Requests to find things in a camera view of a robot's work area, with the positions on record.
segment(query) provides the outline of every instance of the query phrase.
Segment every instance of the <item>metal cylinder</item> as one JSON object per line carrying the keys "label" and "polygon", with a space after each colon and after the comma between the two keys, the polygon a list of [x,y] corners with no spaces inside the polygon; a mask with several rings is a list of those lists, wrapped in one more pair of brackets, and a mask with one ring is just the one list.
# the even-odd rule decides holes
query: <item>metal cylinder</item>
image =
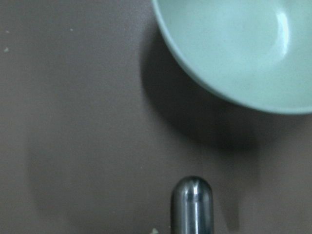
{"label": "metal cylinder", "polygon": [[172,234],[213,234],[213,196],[196,176],[182,179],[172,195]]}

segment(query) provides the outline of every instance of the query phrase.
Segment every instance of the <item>bowl rim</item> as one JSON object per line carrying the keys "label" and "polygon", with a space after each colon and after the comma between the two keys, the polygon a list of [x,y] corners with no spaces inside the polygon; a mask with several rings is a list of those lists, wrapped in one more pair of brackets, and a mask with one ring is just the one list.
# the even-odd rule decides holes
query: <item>bowl rim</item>
{"label": "bowl rim", "polygon": [[168,49],[172,53],[175,60],[181,66],[181,68],[200,86],[213,93],[214,95],[233,102],[235,104],[248,107],[254,110],[273,113],[273,114],[286,114],[286,115],[302,115],[302,114],[310,114],[312,113],[312,104],[307,107],[277,107],[277,106],[269,106],[269,105],[261,105],[256,102],[252,102],[249,100],[242,100],[231,96],[226,92],[222,92],[220,89],[214,87],[212,83],[204,81],[201,77],[203,75],[201,72],[192,66],[192,63],[188,61],[188,59],[183,55],[178,45],[175,43],[172,38],[170,31],[165,23],[165,20],[162,16],[161,9],[159,6],[159,0],[152,0],[154,13],[156,16],[156,20],[158,26],[160,28],[160,32],[164,38]]}

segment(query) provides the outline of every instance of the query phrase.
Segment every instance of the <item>bowl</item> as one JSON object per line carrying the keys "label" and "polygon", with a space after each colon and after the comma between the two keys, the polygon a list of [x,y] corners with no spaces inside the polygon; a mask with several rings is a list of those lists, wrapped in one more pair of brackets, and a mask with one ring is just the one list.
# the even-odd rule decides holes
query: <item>bowl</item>
{"label": "bowl", "polygon": [[312,112],[312,1],[153,0],[169,50],[199,85],[260,111]]}

